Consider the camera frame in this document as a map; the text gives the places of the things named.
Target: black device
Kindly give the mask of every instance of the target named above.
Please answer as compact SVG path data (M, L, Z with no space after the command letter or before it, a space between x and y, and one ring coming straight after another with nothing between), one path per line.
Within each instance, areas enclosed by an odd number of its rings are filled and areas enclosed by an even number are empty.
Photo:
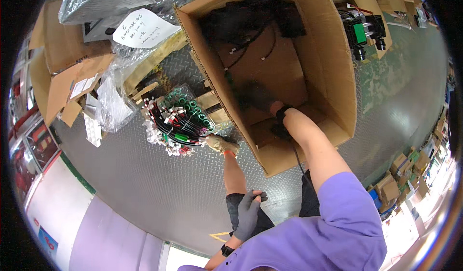
M199 23L206 40L210 43L225 42L234 44L230 53L242 50L235 62L225 69L234 66L245 54L247 48L263 31L276 21L282 37L294 38L306 35L302 18L294 2L286 0L243 0L228 2L225 7L212 10ZM270 52L263 56L266 59L276 42L275 37Z
M343 21L349 47L356 60L365 60L363 46L367 44L367 38L375 40L378 50L384 51L386 49L386 43L383 39L386 37L386 30L380 15L366 15L365 22L363 22L360 17L356 17L348 11L338 11Z
M384 51L386 49L386 43L384 37L386 37L386 30L384 23L380 15L367 15L365 16L367 21L368 32L371 32L370 38L375 40L375 45L378 50Z
M363 30L362 20L346 11L340 10L339 15L343 21L349 47L352 49L355 59L358 61L365 60L365 49L363 46L367 44L367 37Z

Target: shoe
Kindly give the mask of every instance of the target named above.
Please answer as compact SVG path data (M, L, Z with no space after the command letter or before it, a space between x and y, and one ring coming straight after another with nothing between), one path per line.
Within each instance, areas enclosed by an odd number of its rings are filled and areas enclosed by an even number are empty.
M263 112L270 113L270 106L276 101L269 90L262 84L252 81L247 83L239 96L240 105L244 108L254 106Z
M216 152L224 153L225 151L229 150L236 155L239 150L239 144L225 141L219 135L209 135L205 141L207 145Z

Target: purple wall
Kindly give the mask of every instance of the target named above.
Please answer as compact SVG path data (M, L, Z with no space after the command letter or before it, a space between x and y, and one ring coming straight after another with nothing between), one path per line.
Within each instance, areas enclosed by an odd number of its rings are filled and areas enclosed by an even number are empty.
M77 232L70 271L158 270L163 241L137 228L95 196Z

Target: green label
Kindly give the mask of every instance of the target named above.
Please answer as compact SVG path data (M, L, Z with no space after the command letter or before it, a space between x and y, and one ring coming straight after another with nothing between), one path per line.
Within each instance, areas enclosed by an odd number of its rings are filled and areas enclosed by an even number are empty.
M355 35L357 36L357 43L366 42L367 37L365 36L365 31L363 30L362 24L354 25Z

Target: hand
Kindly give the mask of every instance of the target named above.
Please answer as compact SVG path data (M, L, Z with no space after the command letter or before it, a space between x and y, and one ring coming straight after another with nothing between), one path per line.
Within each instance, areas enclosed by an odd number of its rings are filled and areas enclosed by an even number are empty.
M237 239L245 242L252 235L258 222L260 203L267 200L267 194L261 190L251 190L238 205L238 229L233 233Z

